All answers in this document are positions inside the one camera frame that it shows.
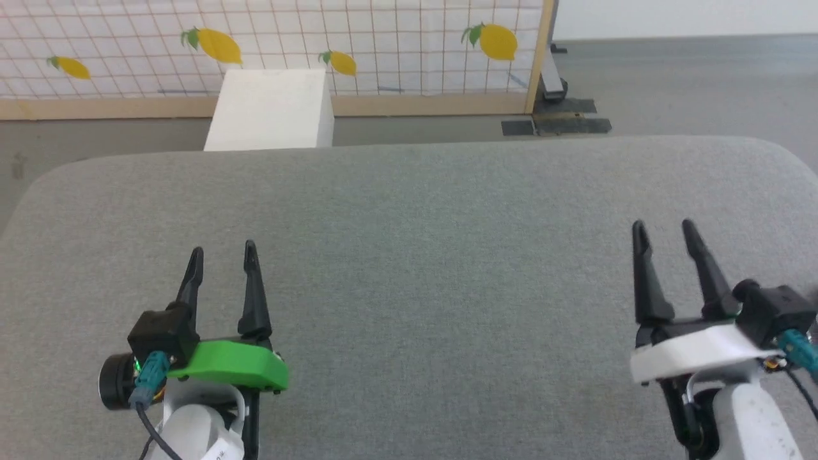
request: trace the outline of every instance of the gray fabric surface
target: gray fabric surface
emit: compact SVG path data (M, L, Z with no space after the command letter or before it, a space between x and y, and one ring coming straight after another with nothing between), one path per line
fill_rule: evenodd
M818 286L818 178L743 138L605 138L120 156L59 168L0 240L4 458L135 458L97 396L139 313L205 253L199 332L235 331L255 239L291 389L262 458L683 458L630 381L631 223L667 296L700 294L681 221L737 282ZM816 425L766 388L806 458ZM158 413L152 411L153 417Z

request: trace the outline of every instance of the white foam block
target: white foam block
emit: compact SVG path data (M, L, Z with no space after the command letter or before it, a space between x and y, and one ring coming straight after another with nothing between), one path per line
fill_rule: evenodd
M331 147L334 126L324 70L229 70L204 150Z

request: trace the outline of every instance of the lemon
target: lemon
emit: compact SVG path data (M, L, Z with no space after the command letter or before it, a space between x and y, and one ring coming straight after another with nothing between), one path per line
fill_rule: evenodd
M68 75L76 79L90 80L91 75L88 73L88 68L82 62L70 57L51 56L46 59L49 65L55 69L62 69Z
M182 32L182 44L185 43L185 40L194 49L199 49L201 45L202 50L216 61L241 64L241 48L230 38L230 35L218 30L194 27Z
M318 55L319 61L324 61L324 64L332 64L332 68L339 74L355 76L357 73L357 65L355 60L348 54L340 51L328 51Z
M513 61L517 52L517 37L502 25L480 23L469 27L463 32L461 43L469 36L469 42L474 47L480 41L480 49L486 56L498 61Z

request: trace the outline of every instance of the gray floor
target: gray floor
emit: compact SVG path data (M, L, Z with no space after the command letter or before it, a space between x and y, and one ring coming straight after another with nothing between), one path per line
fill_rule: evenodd
M569 96L596 100L610 135L721 134L766 139L818 171L818 37L569 44ZM514 117L338 119L341 146L508 140ZM195 151L208 120L0 123L0 229L50 169L95 156ZM548 142L547 138L532 138Z

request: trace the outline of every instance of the cable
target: cable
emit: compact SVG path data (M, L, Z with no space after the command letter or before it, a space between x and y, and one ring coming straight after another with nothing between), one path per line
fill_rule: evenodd
M164 442L162 436L160 436L159 433L156 432L153 425L151 425L151 421L148 419L148 416L145 413L145 406L142 403L137 403L136 410L137 415L139 415L139 420L142 420L142 425L144 425L145 429L148 430L148 434L151 435L151 439L153 439L156 444L159 445L166 454L168 454L168 457L170 457L171 460L182 460L182 458L179 457L179 454L175 453L168 443Z
M137 404L142 407L150 406L154 397L160 392L162 383L168 376L170 369L170 358L164 351L151 351L147 359L142 364L131 395L128 397L128 405L135 408Z
M810 374L818 372L818 350L798 329L781 332L774 343L784 351L787 361L805 368Z
M148 450L151 448L151 442L153 442L153 438L148 437L145 447L142 448L142 453L139 454L139 460L145 460L145 456L148 454Z
M804 385L801 383L801 380L798 378L798 376L795 375L795 372L793 372L791 366L785 366L784 372L787 372L787 375L793 381L795 387L798 388L799 392L801 392L801 396L803 396L804 399L807 401L807 406L809 406L810 410L812 411L812 416L815 417L816 420L818 421L818 408L816 407L816 403L815 401L812 400L812 396L810 396L809 392L807 392L807 389L804 388Z

